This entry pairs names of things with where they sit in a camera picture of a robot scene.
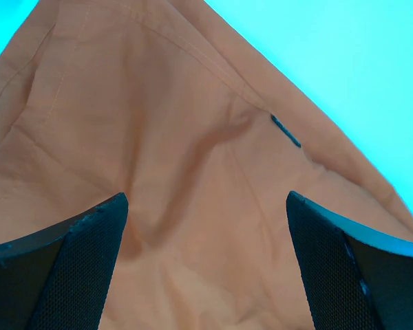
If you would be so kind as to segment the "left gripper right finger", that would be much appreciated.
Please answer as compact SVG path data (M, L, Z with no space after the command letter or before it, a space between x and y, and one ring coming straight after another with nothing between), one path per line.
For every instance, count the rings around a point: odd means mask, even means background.
M413 242L295 191L286 212L316 329L413 329Z

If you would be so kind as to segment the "orange shorts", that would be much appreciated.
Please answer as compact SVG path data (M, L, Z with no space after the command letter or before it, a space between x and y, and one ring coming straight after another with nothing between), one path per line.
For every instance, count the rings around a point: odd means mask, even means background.
M128 197L102 329L312 329L292 190L413 241L393 187L203 1L40 1L0 55L0 243Z

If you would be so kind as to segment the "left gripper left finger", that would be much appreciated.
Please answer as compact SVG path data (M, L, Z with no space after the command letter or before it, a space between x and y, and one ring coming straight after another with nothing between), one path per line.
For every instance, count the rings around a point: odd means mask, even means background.
M118 193L0 244L0 330L97 329L127 222Z

